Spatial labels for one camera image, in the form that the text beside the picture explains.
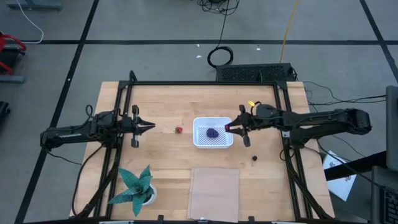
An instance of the black metal frame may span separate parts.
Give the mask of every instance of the black metal frame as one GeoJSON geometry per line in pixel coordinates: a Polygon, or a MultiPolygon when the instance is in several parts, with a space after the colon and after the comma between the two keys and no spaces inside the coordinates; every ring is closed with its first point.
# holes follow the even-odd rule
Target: black metal frame
{"type": "MultiPolygon", "coordinates": [[[[280,102],[280,95],[279,95],[279,90],[282,90],[283,93],[283,97],[284,97],[284,101],[285,101],[285,107],[287,111],[292,111],[291,105],[290,105],[290,99],[289,99],[289,93],[288,93],[288,89],[287,89],[287,84],[286,82],[262,82],[262,83],[258,83],[258,82],[152,82],[152,81],[137,81],[135,75],[130,74],[130,80],[129,81],[120,81],[119,85],[118,85],[118,92],[116,94],[116,100],[115,100],[115,104],[114,104],[114,108],[120,108],[120,104],[121,104],[121,96],[122,93],[124,91],[124,89],[126,89],[127,87],[127,94],[126,94],[126,100],[124,102],[124,108],[123,108],[123,114],[127,114],[128,112],[128,108],[129,108],[129,103],[130,103],[130,99],[131,99],[131,93],[132,93],[132,88],[134,85],[252,85],[252,86],[272,86],[274,89],[274,97],[275,97],[275,103],[276,103],[276,108],[277,109],[282,109],[282,104],[280,102]]],[[[114,158],[114,164],[113,166],[118,166],[119,162],[120,162],[120,158],[121,158],[121,150],[122,150],[122,144],[123,144],[123,135],[121,135],[118,139],[119,144],[116,145],[116,155],[114,158]]],[[[284,154],[285,154],[285,160],[286,160],[286,165],[287,165],[287,169],[289,169],[289,167],[292,167],[292,160],[290,158],[290,143],[289,143],[289,139],[287,136],[284,135],[284,133],[281,132],[281,138],[282,138],[282,142],[283,142],[283,148],[284,148],[284,154]]],[[[104,164],[102,167],[102,172],[101,172],[101,178],[100,178],[100,182],[99,185],[103,185],[104,182],[106,182],[108,179],[109,180],[109,176],[111,174],[107,175],[107,170],[109,167],[109,162],[110,162],[110,158],[111,158],[111,151],[112,148],[111,147],[107,147],[106,148],[106,153],[105,153],[105,157],[104,157],[104,164]]],[[[31,198],[33,196],[34,193],[34,189],[35,186],[39,180],[40,177],[40,173],[41,170],[43,168],[43,164],[46,158],[46,153],[45,150],[42,149],[39,155],[39,158],[37,160],[37,163],[35,165],[32,177],[30,178],[30,182],[28,184],[28,188],[26,190],[26,193],[24,195],[24,199],[22,201],[21,207],[19,209],[19,212],[17,214],[17,218],[15,223],[24,223],[24,219],[25,219],[25,215],[27,213],[27,209],[29,207],[31,198]]],[[[304,187],[306,188],[306,182],[305,182],[305,174],[304,174],[304,169],[303,169],[303,163],[302,163],[302,158],[300,155],[300,150],[295,150],[295,160],[296,160],[296,164],[297,164],[297,170],[298,170],[298,175],[299,175],[299,179],[301,181],[301,186],[298,185],[299,187],[304,187]]],[[[306,218],[303,218],[300,214],[300,207],[299,207],[299,199],[297,196],[297,191],[296,191],[296,182],[294,181],[294,179],[288,175],[289,177],[289,187],[290,187],[290,194],[292,197],[292,205],[293,205],[293,210],[294,210],[294,217],[295,217],[295,221],[296,222],[311,222],[311,223],[325,223],[325,222],[330,222],[330,223],[344,223],[344,222],[339,222],[336,220],[320,220],[320,219],[313,219],[312,216],[312,209],[311,206],[308,202],[308,198],[303,197],[303,201],[304,201],[304,206],[305,206],[305,212],[306,212],[306,218]]],[[[111,176],[112,180],[111,180],[111,187],[109,189],[109,198],[114,197],[115,194],[115,190],[116,190],[116,180],[117,180],[117,176],[111,176]]],[[[95,209],[94,209],[94,217],[88,218],[87,216],[84,217],[75,217],[75,218],[71,218],[68,220],[53,220],[53,221],[47,221],[47,222],[35,222],[37,224],[41,223],[41,224],[51,224],[51,223],[98,223],[98,222],[103,222],[103,221],[110,221],[111,220],[111,213],[112,213],[112,205],[107,205],[106,207],[106,214],[104,217],[100,217],[100,210],[101,210],[101,201],[102,201],[102,196],[99,197],[99,200],[96,203],[95,209]]],[[[140,221],[140,220],[135,220],[134,223],[143,223],[143,224],[155,224],[155,223],[181,223],[181,224],[193,224],[193,223],[198,223],[198,222],[203,222],[203,220],[199,220],[199,221],[163,221],[163,216],[159,215],[158,220],[149,220],[149,221],[140,221]]],[[[239,223],[247,223],[247,224],[254,224],[254,223],[270,223],[270,222],[255,222],[254,221],[254,217],[249,217],[249,221],[248,222],[239,222],[239,223]]]]}

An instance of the white basket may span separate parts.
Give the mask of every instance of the white basket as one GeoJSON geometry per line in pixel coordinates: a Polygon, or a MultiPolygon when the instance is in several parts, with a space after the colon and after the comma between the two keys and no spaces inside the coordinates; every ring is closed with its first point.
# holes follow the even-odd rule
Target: white basket
{"type": "Polygon", "coordinates": [[[195,118],[193,120],[193,144],[198,149],[227,149],[234,143],[231,133],[225,132],[225,125],[230,118],[195,118]],[[218,132],[217,138],[209,138],[207,129],[213,128],[218,132]]]}

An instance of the small red object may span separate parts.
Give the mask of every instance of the small red object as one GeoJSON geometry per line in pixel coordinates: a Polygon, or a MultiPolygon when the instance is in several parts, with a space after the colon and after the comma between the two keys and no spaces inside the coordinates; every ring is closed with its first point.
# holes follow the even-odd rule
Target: small red object
{"type": "Polygon", "coordinates": [[[175,132],[176,132],[176,133],[181,133],[181,132],[182,132],[182,128],[176,127],[176,128],[175,128],[175,132]]]}

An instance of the potted plant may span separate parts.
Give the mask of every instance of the potted plant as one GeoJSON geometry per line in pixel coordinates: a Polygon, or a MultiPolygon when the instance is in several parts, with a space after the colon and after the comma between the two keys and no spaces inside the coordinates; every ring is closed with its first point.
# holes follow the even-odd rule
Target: potted plant
{"type": "Polygon", "coordinates": [[[137,216],[143,205],[154,203],[157,195],[156,188],[150,183],[153,176],[150,175],[149,165],[136,177],[132,172],[119,168],[123,182],[128,187],[123,193],[112,198],[108,203],[132,202],[132,211],[137,216]]]}

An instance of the white paper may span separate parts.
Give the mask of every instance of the white paper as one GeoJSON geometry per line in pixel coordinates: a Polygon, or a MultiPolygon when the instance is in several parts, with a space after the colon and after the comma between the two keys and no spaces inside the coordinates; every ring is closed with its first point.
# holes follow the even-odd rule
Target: white paper
{"type": "MultiPolygon", "coordinates": [[[[346,161],[340,157],[338,157],[334,152],[329,151],[330,154],[334,155],[337,157],[339,160],[343,161],[346,163],[346,161]]],[[[325,159],[323,160],[323,170],[329,169],[334,166],[341,165],[341,162],[338,161],[337,159],[326,155],[325,159]]],[[[351,175],[348,177],[336,179],[336,180],[330,180],[328,181],[328,188],[329,191],[335,194],[337,197],[341,198],[344,201],[347,201],[349,192],[351,191],[351,188],[353,187],[354,181],[355,181],[356,175],[351,175]]]]}

